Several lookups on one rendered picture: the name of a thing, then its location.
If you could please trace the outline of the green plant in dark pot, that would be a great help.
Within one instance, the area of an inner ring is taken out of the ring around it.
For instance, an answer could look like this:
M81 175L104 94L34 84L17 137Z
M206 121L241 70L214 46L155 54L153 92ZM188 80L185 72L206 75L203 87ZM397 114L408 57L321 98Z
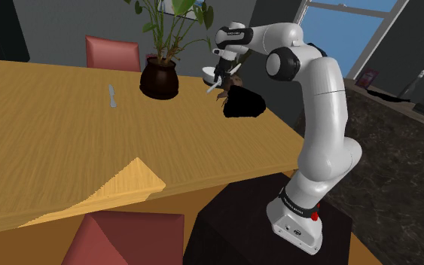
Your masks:
M140 78L140 90L152 99L167 100L178 95L178 75L175 71L178 54L188 44L183 42L190 31L185 27L189 13L209 29L214 21L214 9L206 0L123 0L133 3L137 14L148 12L149 21L142 31L153 35L155 56L147 58Z

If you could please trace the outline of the red chair with tall back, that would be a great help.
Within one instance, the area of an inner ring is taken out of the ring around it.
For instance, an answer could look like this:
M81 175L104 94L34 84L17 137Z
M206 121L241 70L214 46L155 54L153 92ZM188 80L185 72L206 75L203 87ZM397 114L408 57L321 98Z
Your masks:
M114 41L85 36L87 67L128 72L140 72L139 45L137 42Z

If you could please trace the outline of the white spoon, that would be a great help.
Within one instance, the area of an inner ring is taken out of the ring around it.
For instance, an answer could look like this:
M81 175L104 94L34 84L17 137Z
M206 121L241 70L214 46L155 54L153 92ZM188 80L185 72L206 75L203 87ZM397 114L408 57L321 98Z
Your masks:
M211 85L210 86L210 88L206 91L207 93L210 93L211 91L213 91L218 85L221 85L222 83L223 83L223 81L224 81L224 78L226 77L226 76L228 76L228 75L233 75L233 74L235 74L237 71L238 71L238 69L240 68L240 66L241 66L241 63L239 63L236 67L234 67L233 69L231 69L229 72L227 72L225 75L224 75L224 77L222 77L222 76L219 76L218 77L218 80L213 84L213 85Z

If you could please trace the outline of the wooden table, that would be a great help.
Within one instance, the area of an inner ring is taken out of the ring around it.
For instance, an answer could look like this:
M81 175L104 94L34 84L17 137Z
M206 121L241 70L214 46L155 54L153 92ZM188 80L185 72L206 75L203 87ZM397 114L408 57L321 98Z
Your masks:
M226 118L200 78L171 100L139 80L0 60L0 231L297 168L303 140L273 112Z

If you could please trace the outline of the black lumpy object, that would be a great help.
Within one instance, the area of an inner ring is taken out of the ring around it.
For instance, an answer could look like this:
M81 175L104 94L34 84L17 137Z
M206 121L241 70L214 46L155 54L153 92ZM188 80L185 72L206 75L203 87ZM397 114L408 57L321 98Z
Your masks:
M258 117L267 106L264 98L244 87L232 85L227 92L224 104L225 117Z

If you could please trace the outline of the black robot stand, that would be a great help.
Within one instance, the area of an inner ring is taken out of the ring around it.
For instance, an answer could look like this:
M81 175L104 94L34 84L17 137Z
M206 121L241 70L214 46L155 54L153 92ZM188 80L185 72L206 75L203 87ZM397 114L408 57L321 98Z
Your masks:
M352 219L321 201L322 247L314 255L276 235L267 204L289 181L277 173L229 184L198 214L183 265L348 265Z

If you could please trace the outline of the white bowl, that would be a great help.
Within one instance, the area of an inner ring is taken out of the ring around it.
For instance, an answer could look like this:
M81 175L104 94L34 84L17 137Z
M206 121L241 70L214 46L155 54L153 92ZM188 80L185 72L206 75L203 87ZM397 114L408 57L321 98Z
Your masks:
M203 82L208 86L215 84L215 67L206 66L202 68Z

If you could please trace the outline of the brown lumpy object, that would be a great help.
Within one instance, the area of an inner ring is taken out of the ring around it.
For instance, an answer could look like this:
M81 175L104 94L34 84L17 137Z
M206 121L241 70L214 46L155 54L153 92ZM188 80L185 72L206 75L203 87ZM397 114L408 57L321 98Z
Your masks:
M229 94L231 94L231 96L238 96L242 93L242 85L243 81L239 75L234 74L225 78L224 85L222 87L223 91L217 95L216 100L223 99L221 106L224 107L229 99Z

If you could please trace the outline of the window with grey frame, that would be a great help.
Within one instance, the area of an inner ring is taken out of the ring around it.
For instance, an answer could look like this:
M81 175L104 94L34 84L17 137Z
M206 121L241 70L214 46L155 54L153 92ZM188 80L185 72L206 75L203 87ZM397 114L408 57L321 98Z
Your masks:
M410 0L303 0L294 21L304 41L338 61L345 78L358 76Z

